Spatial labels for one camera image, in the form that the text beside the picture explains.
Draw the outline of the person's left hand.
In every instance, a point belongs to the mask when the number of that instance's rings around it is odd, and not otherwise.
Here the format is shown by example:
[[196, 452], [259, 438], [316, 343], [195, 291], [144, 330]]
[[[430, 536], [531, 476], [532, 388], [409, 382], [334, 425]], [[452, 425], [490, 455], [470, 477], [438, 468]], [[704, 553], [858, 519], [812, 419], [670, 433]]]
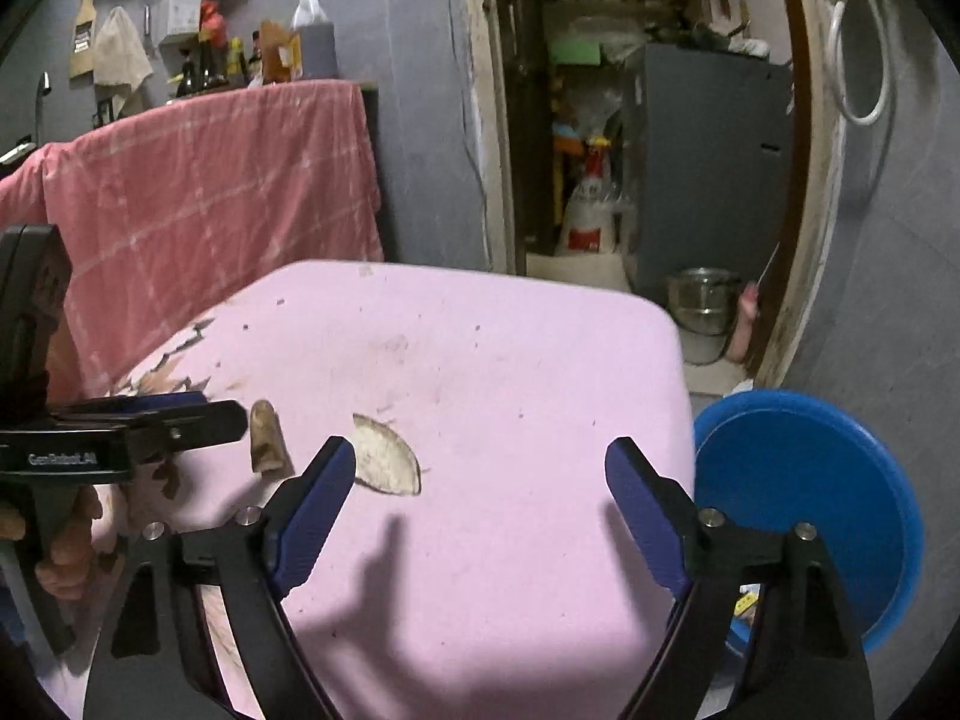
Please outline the person's left hand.
[[64, 528], [50, 543], [49, 554], [34, 569], [41, 589], [53, 598], [82, 600], [96, 564], [93, 523], [102, 516], [103, 504], [96, 489], [80, 489]]

